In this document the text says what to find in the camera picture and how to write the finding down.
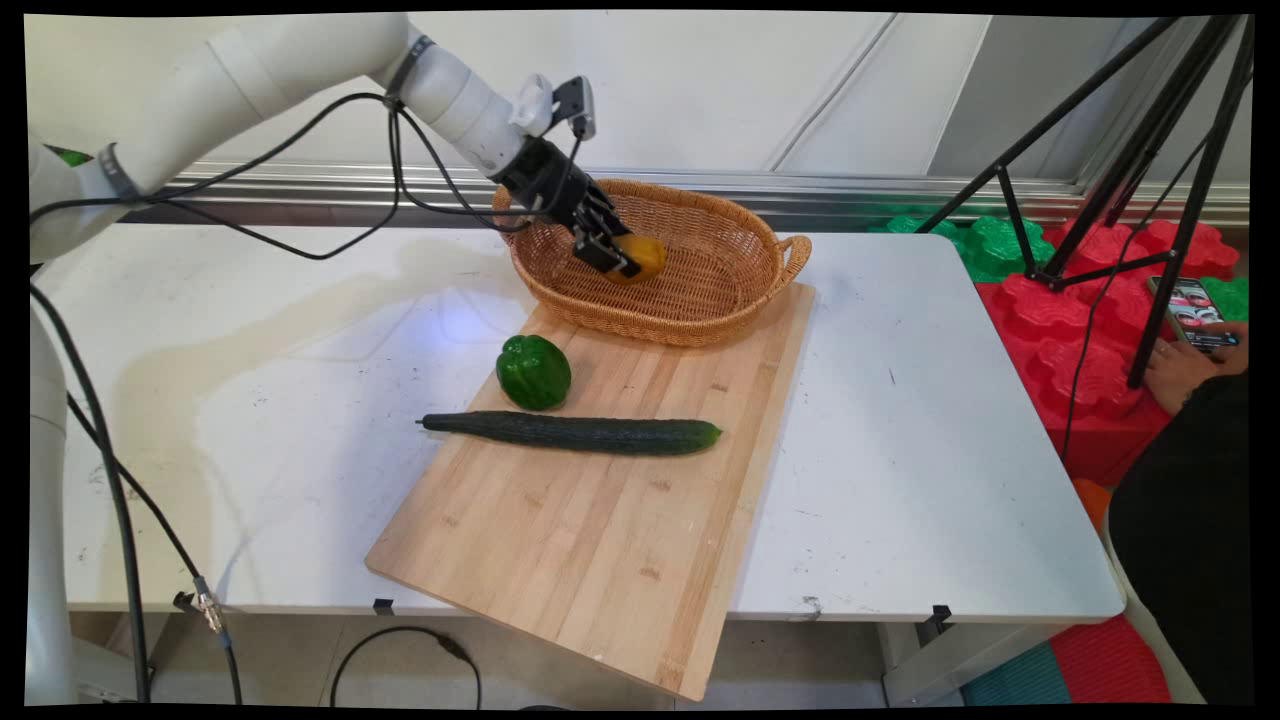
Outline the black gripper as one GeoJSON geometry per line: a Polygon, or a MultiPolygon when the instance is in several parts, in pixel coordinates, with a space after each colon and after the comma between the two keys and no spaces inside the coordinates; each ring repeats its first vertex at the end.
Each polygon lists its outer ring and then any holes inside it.
{"type": "Polygon", "coordinates": [[[543,222],[573,231],[573,255],[595,272],[635,281],[643,266],[622,249],[631,237],[604,190],[554,143],[525,138],[492,179],[543,222]]]}

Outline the person's hand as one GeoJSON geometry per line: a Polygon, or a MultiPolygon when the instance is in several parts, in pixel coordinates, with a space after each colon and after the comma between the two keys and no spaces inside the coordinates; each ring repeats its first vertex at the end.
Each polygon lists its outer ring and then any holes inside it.
{"type": "Polygon", "coordinates": [[[1178,415],[1192,395],[1207,380],[1242,374],[1249,363],[1244,325],[1230,325],[1239,342],[1203,354],[1185,341],[1157,338],[1144,370],[1144,383],[1156,404],[1170,416],[1178,415]]]}

